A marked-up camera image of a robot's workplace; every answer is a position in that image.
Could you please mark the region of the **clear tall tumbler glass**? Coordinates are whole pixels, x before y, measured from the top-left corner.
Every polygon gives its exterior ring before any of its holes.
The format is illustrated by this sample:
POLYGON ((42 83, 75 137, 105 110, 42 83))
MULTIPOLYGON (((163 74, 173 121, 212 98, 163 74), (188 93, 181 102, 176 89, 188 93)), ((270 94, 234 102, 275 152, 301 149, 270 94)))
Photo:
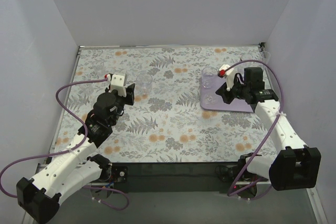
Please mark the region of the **clear tall tumbler glass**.
POLYGON ((142 73, 136 78, 136 90, 139 95, 148 95, 152 91, 153 78, 150 74, 142 73))

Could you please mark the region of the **clear faceted tumbler glass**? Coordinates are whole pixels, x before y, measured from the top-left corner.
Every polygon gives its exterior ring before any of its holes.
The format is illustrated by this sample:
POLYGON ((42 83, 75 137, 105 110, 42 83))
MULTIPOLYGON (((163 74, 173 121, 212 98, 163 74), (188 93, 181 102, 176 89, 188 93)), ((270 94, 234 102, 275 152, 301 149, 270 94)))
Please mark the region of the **clear faceted tumbler glass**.
POLYGON ((217 77, 217 69, 214 67, 205 67, 202 70, 201 84, 203 88, 211 88, 217 77))

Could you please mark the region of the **clear wine glass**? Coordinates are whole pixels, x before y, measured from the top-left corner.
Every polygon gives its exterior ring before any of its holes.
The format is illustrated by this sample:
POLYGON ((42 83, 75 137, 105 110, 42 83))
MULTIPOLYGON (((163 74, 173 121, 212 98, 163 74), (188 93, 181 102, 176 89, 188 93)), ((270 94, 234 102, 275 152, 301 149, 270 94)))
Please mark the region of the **clear wine glass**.
POLYGON ((263 63, 267 64, 270 60, 271 54, 267 51, 262 51, 260 57, 263 63))

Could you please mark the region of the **small clear tumbler glass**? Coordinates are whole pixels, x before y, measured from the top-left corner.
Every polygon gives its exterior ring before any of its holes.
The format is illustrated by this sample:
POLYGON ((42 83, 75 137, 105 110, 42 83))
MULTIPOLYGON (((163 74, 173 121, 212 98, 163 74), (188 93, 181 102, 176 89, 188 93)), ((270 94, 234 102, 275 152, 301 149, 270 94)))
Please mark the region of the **small clear tumbler glass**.
POLYGON ((217 102, 217 96, 214 95, 214 94, 206 94, 204 96, 204 103, 206 105, 212 105, 212 104, 215 104, 217 102))

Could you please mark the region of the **clear champagne flute glass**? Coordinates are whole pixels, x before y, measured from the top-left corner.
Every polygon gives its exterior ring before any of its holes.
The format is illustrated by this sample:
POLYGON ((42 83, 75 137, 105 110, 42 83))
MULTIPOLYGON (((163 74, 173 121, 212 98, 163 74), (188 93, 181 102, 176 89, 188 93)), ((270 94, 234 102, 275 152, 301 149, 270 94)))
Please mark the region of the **clear champagne flute glass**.
POLYGON ((247 61, 247 63, 251 63, 251 60, 254 60, 254 56, 251 53, 242 54, 240 57, 240 62, 247 61))

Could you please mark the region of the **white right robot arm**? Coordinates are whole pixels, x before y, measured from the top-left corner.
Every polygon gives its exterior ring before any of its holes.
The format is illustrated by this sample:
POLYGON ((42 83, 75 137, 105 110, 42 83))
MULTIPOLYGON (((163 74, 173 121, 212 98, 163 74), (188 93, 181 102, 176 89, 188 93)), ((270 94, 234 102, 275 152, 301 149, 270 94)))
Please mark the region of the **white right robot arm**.
POLYGON ((282 112, 276 93, 265 88, 262 68, 245 68, 244 74, 240 74, 233 67, 222 65, 218 76, 226 81, 215 93, 226 104, 238 99, 250 105, 267 129, 262 142, 271 139, 277 152, 273 160, 259 155, 260 147, 253 153, 242 155, 233 172, 234 182, 244 176, 257 175, 269 180, 277 191, 313 188, 321 153, 316 147, 309 147, 295 132, 282 112))

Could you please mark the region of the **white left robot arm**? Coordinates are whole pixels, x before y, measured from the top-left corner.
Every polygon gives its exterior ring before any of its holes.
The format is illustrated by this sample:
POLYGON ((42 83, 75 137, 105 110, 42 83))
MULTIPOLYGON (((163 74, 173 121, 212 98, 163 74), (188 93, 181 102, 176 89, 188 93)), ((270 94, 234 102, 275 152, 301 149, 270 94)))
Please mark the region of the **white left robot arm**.
POLYGON ((84 126, 67 147, 31 179, 16 185, 18 204, 38 223, 49 222, 61 204, 90 182, 125 182, 128 169, 113 167, 96 150, 111 135, 124 113, 125 105, 134 104, 135 84, 110 87, 100 94, 88 113, 84 126))

